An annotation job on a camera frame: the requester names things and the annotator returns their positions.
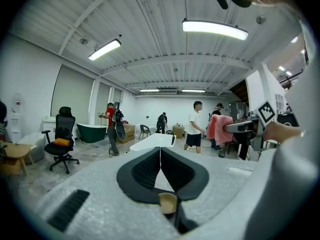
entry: black shorts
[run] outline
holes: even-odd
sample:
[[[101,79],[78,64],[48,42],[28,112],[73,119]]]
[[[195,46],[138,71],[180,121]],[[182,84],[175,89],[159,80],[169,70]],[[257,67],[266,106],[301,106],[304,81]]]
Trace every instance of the black shorts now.
[[[199,134],[188,134],[186,136],[186,142],[188,146],[196,146],[200,147],[201,146],[201,133]]]

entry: pink towel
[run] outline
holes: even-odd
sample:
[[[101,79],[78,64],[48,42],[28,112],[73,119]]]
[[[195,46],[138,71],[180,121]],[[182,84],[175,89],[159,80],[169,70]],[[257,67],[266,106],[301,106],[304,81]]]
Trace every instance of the pink towel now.
[[[233,133],[224,131],[224,126],[231,124],[233,124],[231,116],[213,114],[208,124],[206,137],[209,140],[215,139],[216,145],[232,141]]]

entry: orange cushion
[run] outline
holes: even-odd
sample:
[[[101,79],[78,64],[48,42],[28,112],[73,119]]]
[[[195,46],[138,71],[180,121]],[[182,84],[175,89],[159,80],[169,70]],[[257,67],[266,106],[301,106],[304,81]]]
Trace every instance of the orange cushion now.
[[[57,138],[53,144],[58,145],[58,146],[64,146],[68,147],[70,145],[70,140],[63,139],[63,138]]]

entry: concrete floor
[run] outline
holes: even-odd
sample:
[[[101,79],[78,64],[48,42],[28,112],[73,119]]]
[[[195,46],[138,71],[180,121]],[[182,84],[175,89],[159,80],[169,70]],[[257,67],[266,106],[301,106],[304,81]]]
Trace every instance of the concrete floor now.
[[[139,133],[136,133],[135,139],[124,144],[117,144],[121,156],[126,156],[126,152],[130,151],[130,147],[138,143]],[[186,139],[176,139],[175,147],[184,148]],[[209,140],[202,140],[201,155],[218,157],[218,152],[211,148]],[[92,144],[84,144],[76,141],[74,151],[70,152],[73,158],[79,159],[80,164],[70,161],[67,162],[70,174],[66,174],[66,169],[63,163],[56,165],[53,171],[49,171],[49,166],[54,163],[52,155],[46,153],[43,159],[34,165],[28,165],[28,176],[24,173],[21,175],[10,175],[7,177],[7,182],[13,194],[28,208],[33,209],[37,202],[49,192],[52,188],[62,183],[76,172],[89,166],[90,164],[104,160],[112,159],[108,155],[109,145],[94,147]],[[190,152],[197,156],[195,147],[191,148]],[[225,155],[226,159],[237,159],[237,152],[231,151],[230,154]]]

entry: black office chair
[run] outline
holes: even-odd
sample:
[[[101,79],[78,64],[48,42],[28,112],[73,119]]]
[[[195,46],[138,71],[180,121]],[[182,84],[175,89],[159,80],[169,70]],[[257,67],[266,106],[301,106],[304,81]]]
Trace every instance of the black office chair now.
[[[143,125],[143,124],[140,124],[140,130],[141,130],[141,133],[140,133],[140,135],[139,135],[139,139],[138,139],[138,140],[140,140],[141,134],[142,134],[142,138],[144,138],[144,135],[145,135],[145,134],[146,134],[146,137],[147,137],[147,138],[148,138],[148,134],[151,135],[151,131],[150,131],[150,129],[149,129],[148,126],[145,126],[145,125]]]
[[[55,117],[55,136],[54,138],[60,138],[70,141],[69,146],[59,146],[55,145],[50,141],[48,133],[50,130],[44,130],[41,133],[46,135],[46,139],[48,140],[48,144],[44,147],[44,150],[51,155],[54,155],[54,162],[50,165],[49,170],[52,171],[52,168],[57,164],[63,162],[66,168],[65,173],[69,174],[69,169],[66,165],[66,161],[76,161],[77,164],[80,164],[78,159],[72,158],[71,155],[68,154],[69,151],[74,150],[74,140],[72,139],[72,129],[74,127],[76,118],[71,114],[71,108],[67,106],[63,106],[59,110],[59,114]]]

